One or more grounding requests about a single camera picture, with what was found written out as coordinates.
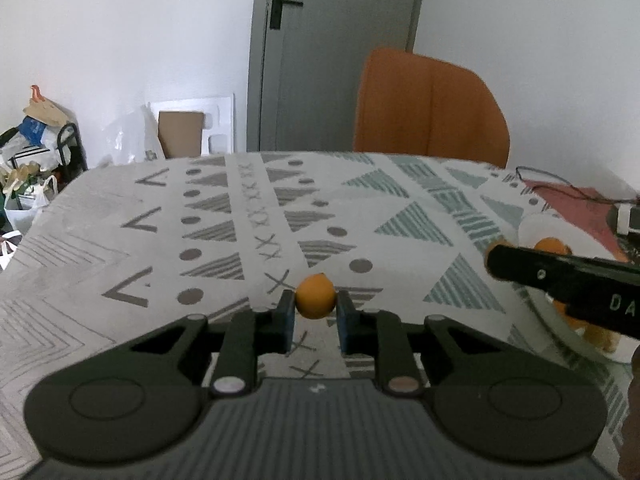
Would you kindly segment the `large orange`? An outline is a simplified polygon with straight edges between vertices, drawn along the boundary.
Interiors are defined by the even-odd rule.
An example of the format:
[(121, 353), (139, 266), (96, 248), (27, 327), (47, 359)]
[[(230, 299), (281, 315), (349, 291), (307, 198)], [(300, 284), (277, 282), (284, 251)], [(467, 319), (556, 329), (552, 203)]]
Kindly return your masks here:
[(586, 321), (578, 320), (577, 318), (571, 318), (566, 314), (566, 304), (562, 302), (552, 300), (553, 307), (556, 312), (559, 313), (563, 321), (570, 326), (574, 332), (580, 330), (582, 332), (582, 339), (591, 344), (594, 348), (597, 348), (605, 353), (613, 353), (617, 350), (620, 344), (620, 334), (607, 330), (606, 328), (599, 327), (597, 325), (589, 324)]

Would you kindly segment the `medium orange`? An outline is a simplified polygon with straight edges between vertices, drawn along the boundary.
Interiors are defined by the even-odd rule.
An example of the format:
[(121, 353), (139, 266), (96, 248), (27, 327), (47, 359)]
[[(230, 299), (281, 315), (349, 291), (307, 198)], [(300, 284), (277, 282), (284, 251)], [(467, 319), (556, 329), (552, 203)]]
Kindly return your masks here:
[(573, 251), (570, 249), (570, 246), (556, 237), (544, 237), (541, 240), (538, 240), (534, 245), (534, 249), (539, 250), (540, 252), (551, 252), (552, 254), (561, 256), (573, 255)]

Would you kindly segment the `small orange back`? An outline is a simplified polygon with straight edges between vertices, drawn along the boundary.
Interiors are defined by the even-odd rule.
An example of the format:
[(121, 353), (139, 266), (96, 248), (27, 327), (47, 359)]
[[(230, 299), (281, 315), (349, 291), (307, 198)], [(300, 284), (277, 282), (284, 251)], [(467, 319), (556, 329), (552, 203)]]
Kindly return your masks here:
[(336, 290), (326, 274), (308, 276), (295, 291), (295, 307), (303, 318), (320, 320), (335, 308)]

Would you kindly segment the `red orange mat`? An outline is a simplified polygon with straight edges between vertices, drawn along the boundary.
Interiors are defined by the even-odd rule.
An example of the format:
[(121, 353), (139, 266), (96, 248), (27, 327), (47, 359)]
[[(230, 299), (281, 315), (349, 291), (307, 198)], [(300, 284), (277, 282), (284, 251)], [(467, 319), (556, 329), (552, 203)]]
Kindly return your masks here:
[(525, 180), (535, 194), (567, 222), (574, 224), (622, 261), (639, 264), (639, 241), (615, 235), (606, 223), (609, 204), (595, 188), (571, 188), (569, 184)]

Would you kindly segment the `white round plate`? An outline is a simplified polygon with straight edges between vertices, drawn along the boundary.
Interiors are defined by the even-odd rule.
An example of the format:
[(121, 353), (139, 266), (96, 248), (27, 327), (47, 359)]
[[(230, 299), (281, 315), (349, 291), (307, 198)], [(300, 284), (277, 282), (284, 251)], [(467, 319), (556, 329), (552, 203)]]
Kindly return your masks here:
[(518, 244), (534, 248), (556, 238), (571, 263), (544, 267), (527, 287), (537, 312), (563, 344), (585, 358), (628, 364), (639, 347), (639, 268), (616, 261), (593, 236), (565, 220), (533, 214), (518, 228)]

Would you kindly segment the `patterned white tablecloth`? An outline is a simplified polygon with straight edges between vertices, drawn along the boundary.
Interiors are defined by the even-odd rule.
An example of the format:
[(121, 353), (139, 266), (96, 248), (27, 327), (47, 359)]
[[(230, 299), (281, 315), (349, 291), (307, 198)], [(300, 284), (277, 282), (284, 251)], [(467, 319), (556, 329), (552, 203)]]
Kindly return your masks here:
[(528, 290), (484, 268), (497, 238), (560, 217), (509, 170), (408, 155), (259, 153), (82, 174), (1, 274), (1, 474), (37, 461), (22, 416), (38, 380), (192, 312), (274, 306), (323, 273), (356, 306), (440, 313), (586, 376), (608, 404), (597, 458), (615, 469), (631, 370), (544, 325)]

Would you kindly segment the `white foam board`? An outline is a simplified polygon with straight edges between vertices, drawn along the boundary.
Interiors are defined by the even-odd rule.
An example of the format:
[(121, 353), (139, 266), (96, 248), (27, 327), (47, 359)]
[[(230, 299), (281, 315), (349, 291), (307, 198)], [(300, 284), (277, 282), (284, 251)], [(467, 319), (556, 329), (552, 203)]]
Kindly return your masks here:
[(233, 94), (206, 96), (206, 98), (151, 101), (148, 107), (156, 120), (160, 112), (202, 113), (204, 115), (201, 154), (230, 154), (234, 152)]

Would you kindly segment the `brown cardboard box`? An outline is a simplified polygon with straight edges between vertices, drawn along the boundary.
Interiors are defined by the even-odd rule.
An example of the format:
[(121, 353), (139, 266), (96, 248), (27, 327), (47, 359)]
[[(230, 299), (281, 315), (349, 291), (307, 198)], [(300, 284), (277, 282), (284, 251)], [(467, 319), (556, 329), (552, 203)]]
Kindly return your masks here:
[(158, 114), (158, 138), (166, 158), (201, 155), (205, 115), (202, 112), (166, 112)]

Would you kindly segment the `orange chair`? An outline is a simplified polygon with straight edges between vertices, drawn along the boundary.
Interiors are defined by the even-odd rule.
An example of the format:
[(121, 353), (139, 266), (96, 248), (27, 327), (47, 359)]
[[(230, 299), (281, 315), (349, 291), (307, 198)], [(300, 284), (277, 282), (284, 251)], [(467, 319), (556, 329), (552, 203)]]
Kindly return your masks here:
[(363, 66), (352, 148), (503, 168), (510, 133), (494, 95), (472, 70), (379, 48)]

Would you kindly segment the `pile of bags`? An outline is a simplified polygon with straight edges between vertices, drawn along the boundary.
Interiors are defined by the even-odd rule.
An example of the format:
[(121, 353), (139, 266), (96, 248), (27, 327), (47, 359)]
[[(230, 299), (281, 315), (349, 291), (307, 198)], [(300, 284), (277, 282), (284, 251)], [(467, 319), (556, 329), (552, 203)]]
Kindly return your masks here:
[(24, 117), (1, 135), (1, 267), (36, 219), (88, 170), (78, 125), (33, 84)]

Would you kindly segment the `grey door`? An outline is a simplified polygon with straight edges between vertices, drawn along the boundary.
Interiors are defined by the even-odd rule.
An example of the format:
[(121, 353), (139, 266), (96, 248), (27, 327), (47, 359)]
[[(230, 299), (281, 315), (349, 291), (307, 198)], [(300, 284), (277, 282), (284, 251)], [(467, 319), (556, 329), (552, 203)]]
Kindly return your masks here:
[(376, 48), (410, 50), (422, 0), (298, 0), (269, 29), (271, 0), (254, 0), (246, 147), (347, 152), (364, 62)]

